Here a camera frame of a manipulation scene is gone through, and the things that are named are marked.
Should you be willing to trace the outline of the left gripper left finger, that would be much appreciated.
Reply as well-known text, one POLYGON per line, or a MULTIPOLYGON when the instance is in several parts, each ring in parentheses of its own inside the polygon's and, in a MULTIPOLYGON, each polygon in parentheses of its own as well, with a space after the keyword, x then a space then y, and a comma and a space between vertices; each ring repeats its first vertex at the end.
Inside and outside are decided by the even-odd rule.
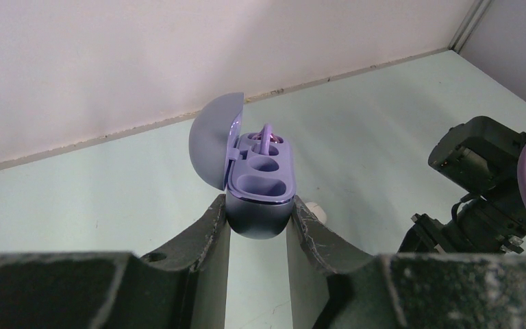
POLYGON ((218 195, 157 249, 0 254, 0 328, 223 328, 230 229, 218 195))

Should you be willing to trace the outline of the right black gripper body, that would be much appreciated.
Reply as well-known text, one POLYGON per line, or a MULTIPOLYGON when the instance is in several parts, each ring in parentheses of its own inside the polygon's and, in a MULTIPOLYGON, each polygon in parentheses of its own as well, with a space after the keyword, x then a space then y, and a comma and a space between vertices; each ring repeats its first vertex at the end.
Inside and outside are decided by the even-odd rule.
POLYGON ((474 117, 451 128, 428 158, 432 169, 464 190, 443 224, 426 214, 414 225, 399 252, 523 253, 526 209, 516 167, 526 133, 515 132, 490 117, 474 117))

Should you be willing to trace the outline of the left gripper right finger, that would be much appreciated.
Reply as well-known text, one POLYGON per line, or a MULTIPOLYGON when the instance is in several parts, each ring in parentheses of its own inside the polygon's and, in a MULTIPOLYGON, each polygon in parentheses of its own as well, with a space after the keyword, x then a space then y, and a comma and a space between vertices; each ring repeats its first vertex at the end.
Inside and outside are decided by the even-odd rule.
POLYGON ((298 197, 286 245, 294 328, 526 328, 524 256, 372 256, 298 197))

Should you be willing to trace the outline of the white earbud charging case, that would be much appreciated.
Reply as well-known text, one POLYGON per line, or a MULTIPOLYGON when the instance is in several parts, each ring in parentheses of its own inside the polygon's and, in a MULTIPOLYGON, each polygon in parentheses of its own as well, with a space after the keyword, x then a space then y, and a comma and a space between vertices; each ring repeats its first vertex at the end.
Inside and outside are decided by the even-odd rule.
POLYGON ((327 223, 327 213, 319 204, 316 202, 306 202, 305 205, 318 221, 320 221, 322 224, 327 223))

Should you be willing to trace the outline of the purple charging case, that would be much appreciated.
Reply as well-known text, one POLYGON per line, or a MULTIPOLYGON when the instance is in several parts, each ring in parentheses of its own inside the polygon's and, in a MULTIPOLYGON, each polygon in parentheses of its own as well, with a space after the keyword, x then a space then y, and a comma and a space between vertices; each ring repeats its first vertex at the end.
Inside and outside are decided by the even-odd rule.
POLYGON ((243 93, 221 95, 205 105, 191 125, 190 161, 205 183, 225 193, 225 214, 234 232, 271 239, 287 226, 295 201, 292 147, 281 136, 276 156, 255 153, 258 141, 251 137, 259 131, 241 132, 243 108, 243 93))

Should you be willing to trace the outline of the purple earbud one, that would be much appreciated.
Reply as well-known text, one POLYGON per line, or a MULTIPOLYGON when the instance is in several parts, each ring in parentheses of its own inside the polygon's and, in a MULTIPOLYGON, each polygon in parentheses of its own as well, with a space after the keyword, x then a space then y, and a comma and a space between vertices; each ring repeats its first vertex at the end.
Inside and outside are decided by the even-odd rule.
POLYGON ((279 151, 276 144, 283 143, 282 137, 273 133, 273 127, 270 123, 265 123, 263 128, 251 137, 252 140, 258 141, 253 147, 253 151, 263 156, 276 156, 279 151))

